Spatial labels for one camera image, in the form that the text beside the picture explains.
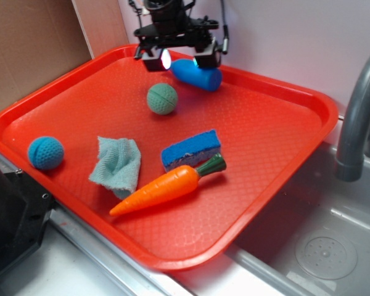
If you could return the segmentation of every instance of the faucet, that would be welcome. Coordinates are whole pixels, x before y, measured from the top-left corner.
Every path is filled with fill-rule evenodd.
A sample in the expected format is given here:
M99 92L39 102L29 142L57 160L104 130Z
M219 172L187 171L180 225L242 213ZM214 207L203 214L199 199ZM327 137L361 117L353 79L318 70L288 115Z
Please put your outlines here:
M335 176L346 182L360 179L364 155L370 157L370 58L352 92L335 155Z

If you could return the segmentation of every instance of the sponge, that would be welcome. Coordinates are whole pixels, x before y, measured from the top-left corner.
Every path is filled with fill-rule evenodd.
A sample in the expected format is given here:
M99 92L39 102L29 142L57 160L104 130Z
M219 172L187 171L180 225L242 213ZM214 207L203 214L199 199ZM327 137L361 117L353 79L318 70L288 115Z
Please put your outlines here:
M148 90L148 107L159 115L171 113L178 101L178 95L175 89L167 83L158 83Z
M221 143L213 129L167 147L162 151L162 162L166 171L180 165L194 167L219 152Z
M28 149L31 164L39 170L51 170L59 166L63 157L63 145L54 137L37 138Z

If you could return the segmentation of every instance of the tray rim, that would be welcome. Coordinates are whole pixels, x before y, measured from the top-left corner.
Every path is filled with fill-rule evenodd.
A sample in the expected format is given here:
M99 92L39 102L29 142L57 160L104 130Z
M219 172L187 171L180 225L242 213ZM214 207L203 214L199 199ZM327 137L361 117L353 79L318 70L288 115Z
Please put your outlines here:
M24 116L35 107L41 105L43 102L52 99L62 91L71 87L72 85L80 82L86 77L96 73L102 68L110 65L118 59L125 57L132 57L136 44L130 44L125 46L116 47L99 57L86 62L78 68L68 72L67 74L59 77L58 79L48 83L42 88L35 92L25 96L23 99L9 106L8 108L0 112L0 134L5 128L14 121L16 118ZM171 55L174 59L189 58L189 56L172 52ZM64 204L66 208L72 211L74 214L83 219L87 224L92 226L94 229L99 231L103 236L113 242L118 248L121 248L131 257L135 258L138 262L146 265L150 268L157 269L160 271L175 271L182 269L189 269L202 263L205 263L217 255L221 254L230 243L236 238L236 236L251 222L252 218L266 205L279 190L280 187L296 172L296 170L305 162L305 160L314 152L314 150L323 142L323 139L333 130L337 124L339 113L337 106L333 100L327 95L314 91L312 89L297 86L284 81L275 80L262 75L258 75L244 70L239 70L229 66L222 65L220 70L223 72L223 81L229 84L236 84L236 86L243 86L249 89L249 81L253 82L253 91L257 91L263 94L276 97L277 99L283 99L293 104L302 105L308 107L314 111L321 119L322 127L313 136L312 140L289 162L289 164L279 173L279 175L273 180L272 183L255 199L255 201L244 210L243 214L233 223L233 225L222 234L222 236L208 249L200 252L197 255L182 258L181 260L169 260L165 258L158 258L155 255L148 252L143 246L136 243L125 233L114 228L111 224L108 224L99 215L94 213L90 208L85 206L78 199L67 199L66 202L59 202ZM68 84L69 78L74 79L72 83ZM308 102L304 102L304 96L309 97ZM24 169L34 179L40 182L44 187L47 187L54 196L67 196L71 195L61 187L55 187L52 190L50 184L52 181L43 173L38 170L28 169L28 160L25 160L15 151L5 146L0 141L0 153L7 157L19 168Z

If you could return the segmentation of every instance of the red tray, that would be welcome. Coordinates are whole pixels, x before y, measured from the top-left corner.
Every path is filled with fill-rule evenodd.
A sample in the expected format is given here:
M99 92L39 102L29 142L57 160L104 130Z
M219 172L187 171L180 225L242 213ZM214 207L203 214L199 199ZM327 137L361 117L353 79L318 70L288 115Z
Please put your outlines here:
M234 240L333 129L337 109L321 93L224 66L219 90L204 91L170 72L147 72L134 50L114 49L1 112L0 153L138 262L162 271L190 268ZM161 82L178 92L171 115L147 106L148 89ZM211 129L226 171L204 177L181 199L109 216L118 199L88 180L98 136L136 141L140 187L164 173L164 148ZM28 146L40 136L64 145L55 170L36 170L28 161Z

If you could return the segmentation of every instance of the black object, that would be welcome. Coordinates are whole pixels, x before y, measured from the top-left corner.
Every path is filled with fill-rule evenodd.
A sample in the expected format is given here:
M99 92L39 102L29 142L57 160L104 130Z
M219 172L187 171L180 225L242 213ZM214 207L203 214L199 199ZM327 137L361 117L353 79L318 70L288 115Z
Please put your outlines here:
M51 197L22 170L0 170L0 275L41 245Z
M154 55L157 49L168 47L194 47L195 59L200 68L216 68L221 65L221 53L228 53L229 30L224 19L224 4L221 1L223 15L223 44L219 45L210 33L210 30L218 29L219 23L216 20L204 18L190 18L186 13L195 5L195 0L184 4L183 0L145 0L144 6L150 12L152 24L142 26L142 9L137 8L134 1L129 0L139 18L140 28L134 31L139 39L139 46L134 55L135 59L145 59L147 56L158 58Z

